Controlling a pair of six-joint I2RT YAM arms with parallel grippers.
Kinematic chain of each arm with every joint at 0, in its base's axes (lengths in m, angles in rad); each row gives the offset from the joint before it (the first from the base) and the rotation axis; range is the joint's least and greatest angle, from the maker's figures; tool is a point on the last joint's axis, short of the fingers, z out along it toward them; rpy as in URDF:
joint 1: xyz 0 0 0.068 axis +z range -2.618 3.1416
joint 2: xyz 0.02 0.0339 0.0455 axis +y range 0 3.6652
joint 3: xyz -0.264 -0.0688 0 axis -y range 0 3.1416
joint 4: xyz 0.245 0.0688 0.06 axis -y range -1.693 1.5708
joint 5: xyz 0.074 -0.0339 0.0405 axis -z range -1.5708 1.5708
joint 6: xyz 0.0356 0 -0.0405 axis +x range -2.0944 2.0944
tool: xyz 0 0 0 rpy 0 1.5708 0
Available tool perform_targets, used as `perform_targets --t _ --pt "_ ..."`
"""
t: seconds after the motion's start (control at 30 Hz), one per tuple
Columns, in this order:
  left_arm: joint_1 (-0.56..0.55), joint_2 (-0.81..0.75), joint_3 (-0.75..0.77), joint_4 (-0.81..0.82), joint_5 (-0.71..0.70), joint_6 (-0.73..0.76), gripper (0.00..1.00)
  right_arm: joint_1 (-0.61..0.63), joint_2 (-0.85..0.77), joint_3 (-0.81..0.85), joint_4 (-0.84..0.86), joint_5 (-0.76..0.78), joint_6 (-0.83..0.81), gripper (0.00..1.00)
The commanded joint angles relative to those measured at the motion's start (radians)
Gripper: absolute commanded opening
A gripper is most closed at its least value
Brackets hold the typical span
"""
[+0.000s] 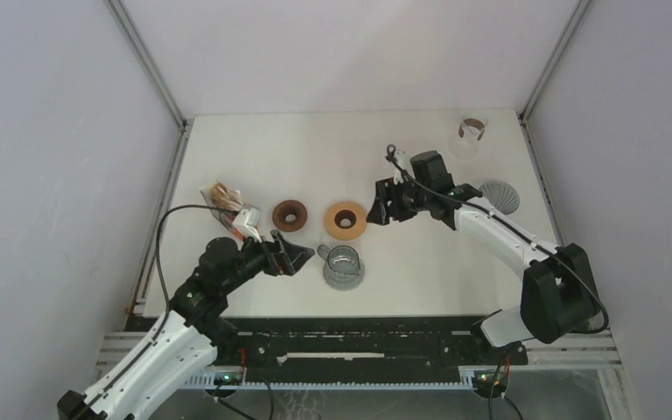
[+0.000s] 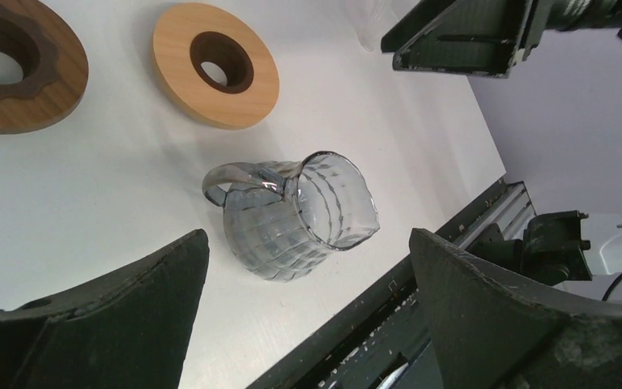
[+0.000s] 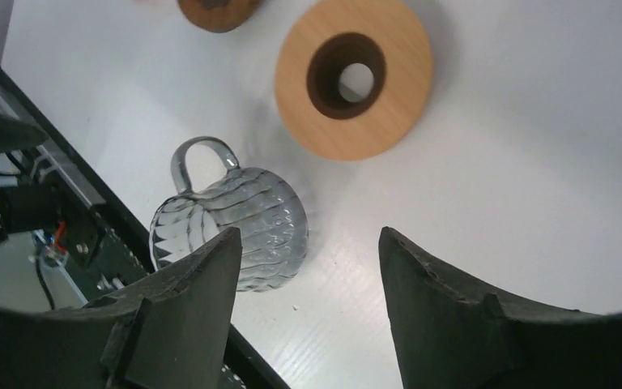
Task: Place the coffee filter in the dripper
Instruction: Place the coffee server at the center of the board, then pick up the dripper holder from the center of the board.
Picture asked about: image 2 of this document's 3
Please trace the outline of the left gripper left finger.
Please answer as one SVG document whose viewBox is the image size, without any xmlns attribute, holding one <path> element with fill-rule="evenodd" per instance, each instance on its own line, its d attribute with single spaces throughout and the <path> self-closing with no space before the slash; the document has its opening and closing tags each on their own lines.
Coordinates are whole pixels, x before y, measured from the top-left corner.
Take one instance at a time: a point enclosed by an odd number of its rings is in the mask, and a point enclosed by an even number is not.
<svg viewBox="0 0 622 389">
<path fill-rule="evenodd" d="M 176 388 L 209 264 L 194 230 L 143 259 L 0 310 L 0 388 Z"/>
</svg>

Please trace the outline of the grey glass carafe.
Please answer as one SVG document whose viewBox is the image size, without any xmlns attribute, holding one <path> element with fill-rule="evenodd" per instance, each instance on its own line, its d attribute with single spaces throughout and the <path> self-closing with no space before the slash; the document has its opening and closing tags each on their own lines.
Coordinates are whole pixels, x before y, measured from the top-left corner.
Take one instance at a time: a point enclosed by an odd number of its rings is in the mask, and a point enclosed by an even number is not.
<svg viewBox="0 0 622 389">
<path fill-rule="evenodd" d="M 357 247 L 380 229 L 364 176 L 337 152 L 221 165 L 203 178 L 202 192 L 222 209 L 234 256 L 268 281 L 307 276 L 333 253 Z"/>
</svg>

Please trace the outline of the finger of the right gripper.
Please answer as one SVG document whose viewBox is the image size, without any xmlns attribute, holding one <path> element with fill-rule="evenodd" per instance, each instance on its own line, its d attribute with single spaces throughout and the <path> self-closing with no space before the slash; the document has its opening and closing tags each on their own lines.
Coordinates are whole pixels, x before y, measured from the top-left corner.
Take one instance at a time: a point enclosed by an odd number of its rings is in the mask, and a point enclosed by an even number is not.
<svg viewBox="0 0 622 389">
<path fill-rule="evenodd" d="M 507 78 L 532 4 L 419 1 L 381 38 L 381 51 L 396 71 Z"/>
</svg>

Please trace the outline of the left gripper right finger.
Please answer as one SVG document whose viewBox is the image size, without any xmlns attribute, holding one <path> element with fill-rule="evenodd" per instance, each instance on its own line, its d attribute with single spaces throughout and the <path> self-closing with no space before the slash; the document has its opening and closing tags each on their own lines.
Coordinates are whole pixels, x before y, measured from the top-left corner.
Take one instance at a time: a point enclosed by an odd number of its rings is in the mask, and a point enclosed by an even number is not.
<svg viewBox="0 0 622 389">
<path fill-rule="evenodd" d="M 622 388 L 622 304 L 540 284 L 413 229 L 418 299 L 446 388 Z"/>
</svg>

